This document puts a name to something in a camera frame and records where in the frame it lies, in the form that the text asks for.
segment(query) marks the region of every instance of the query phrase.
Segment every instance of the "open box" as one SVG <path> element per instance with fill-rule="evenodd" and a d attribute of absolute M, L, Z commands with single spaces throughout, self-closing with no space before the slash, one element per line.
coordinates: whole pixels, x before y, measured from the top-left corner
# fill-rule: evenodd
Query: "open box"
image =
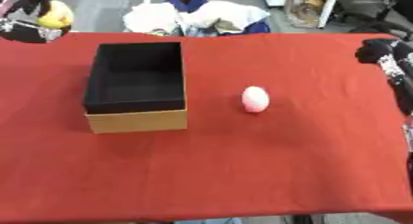
<path fill-rule="evenodd" d="M 95 133 L 185 129 L 179 42 L 102 44 L 84 107 Z"/>

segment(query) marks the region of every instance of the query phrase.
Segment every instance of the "ball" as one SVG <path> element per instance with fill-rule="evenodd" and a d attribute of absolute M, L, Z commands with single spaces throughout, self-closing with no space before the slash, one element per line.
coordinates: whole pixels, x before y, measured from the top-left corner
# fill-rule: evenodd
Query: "ball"
<path fill-rule="evenodd" d="M 263 112 L 268 108 L 269 95 L 263 88 L 249 87 L 242 94 L 242 104 L 247 112 Z"/>
<path fill-rule="evenodd" d="M 48 29 L 61 29 L 72 25 L 74 14 L 65 3 L 52 0 L 51 10 L 39 18 L 39 25 Z"/>

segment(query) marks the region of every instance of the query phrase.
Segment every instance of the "table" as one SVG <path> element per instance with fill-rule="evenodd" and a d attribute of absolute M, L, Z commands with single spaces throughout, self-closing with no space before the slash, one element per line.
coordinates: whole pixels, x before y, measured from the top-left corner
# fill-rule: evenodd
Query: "table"
<path fill-rule="evenodd" d="M 410 210 L 403 117 L 354 57 L 373 37 L 0 41 L 0 221 Z M 93 135 L 81 103 L 97 46 L 146 41 L 182 42 L 189 129 Z M 272 97 L 262 114 L 242 111 L 251 85 Z"/>

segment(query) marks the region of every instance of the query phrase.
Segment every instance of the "chair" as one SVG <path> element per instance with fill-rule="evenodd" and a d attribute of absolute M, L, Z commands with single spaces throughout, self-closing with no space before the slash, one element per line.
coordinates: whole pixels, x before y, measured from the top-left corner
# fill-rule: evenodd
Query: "chair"
<path fill-rule="evenodd" d="M 403 37 L 404 41 L 410 41 L 413 30 L 406 28 L 400 24 L 386 21 L 388 14 L 390 11 L 393 10 L 393 7 L 397 4 L 398 0 L 384 0 L 385 8 L 377 13 L 375 17 L 370 17 L 365 14 L 361 13 L 352 13 L 352 12 L 345 12 L 342 15 L 342 21 L 346 21 L 348 17 L 353 17 L 359 19 L 361 21 L 366 22 L 365 24 L 352 29 L 350 32 L 357 33 L 357 32 L 382 32 L 382 33 L 391 33 L 392 30 L 399 30 L 405 32 L 406 35 Z"/>

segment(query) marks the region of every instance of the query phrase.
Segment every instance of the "white fabric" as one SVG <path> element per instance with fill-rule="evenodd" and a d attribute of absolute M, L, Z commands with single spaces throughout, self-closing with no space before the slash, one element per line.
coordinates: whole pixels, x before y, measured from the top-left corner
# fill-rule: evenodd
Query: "white fabric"
<path fill-rule="evenodd" d="M 179 13 L 170 3 L 151 4 L 145 0 L 124 16 L 126 28 L 159 36 L 172 35 L 181 28 L 215 28 L 218 33 L 241 33 L 251 24 L 269 17 L 269 13 L 255 6 L 242 6 L 227 1 L 210 1 L 194 13 Z"/>
<path fill-rule="evenodd" d="M 150 0 L 145 0 L 124 16 L 124 24 L 132 32 L 170 35 L 178 27 L 177 17 L 178 12 L 172 4 L 151 4 Z"/>
<path fill-rule="evenodd" d="M 270 14 L 256 6 L 243 6 L 228 1 L 210 1 L 194 13 L 183 16 L 185 23 L 201 29 L 215 25 L 219 33 L 241 33 L 251 24 Z"/>

